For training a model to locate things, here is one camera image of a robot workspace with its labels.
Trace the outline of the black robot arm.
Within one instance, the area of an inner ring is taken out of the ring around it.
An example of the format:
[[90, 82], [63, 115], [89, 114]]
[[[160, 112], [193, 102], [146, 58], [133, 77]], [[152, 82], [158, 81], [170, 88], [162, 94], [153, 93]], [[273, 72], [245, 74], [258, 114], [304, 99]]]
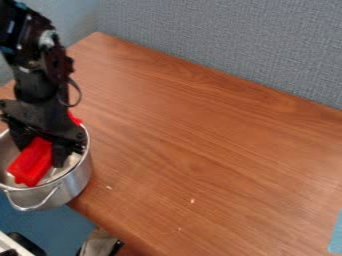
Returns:
[[74, 59], [53, 21], [19, 0], [0, 0], [0, 54], [15, 79], [15, 97], [0, 99], [0, 119], [19, 149], [37, 137], [53, 143], [53, 166], [61, 168], [87, 142], [70, 115]]

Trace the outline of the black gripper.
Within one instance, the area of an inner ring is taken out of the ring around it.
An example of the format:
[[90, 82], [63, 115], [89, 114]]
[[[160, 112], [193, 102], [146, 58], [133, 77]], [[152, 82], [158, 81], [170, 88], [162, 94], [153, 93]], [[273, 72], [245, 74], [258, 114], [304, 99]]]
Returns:
[[55, 168], [65, 166], [75, 144], [87, 144], [86, 129], [73, 120], [71, 107], [63, 96], [38, 102], [0, 99], [2, 119], [18, 149], [23, 151], [37, 136], [50, 140]]

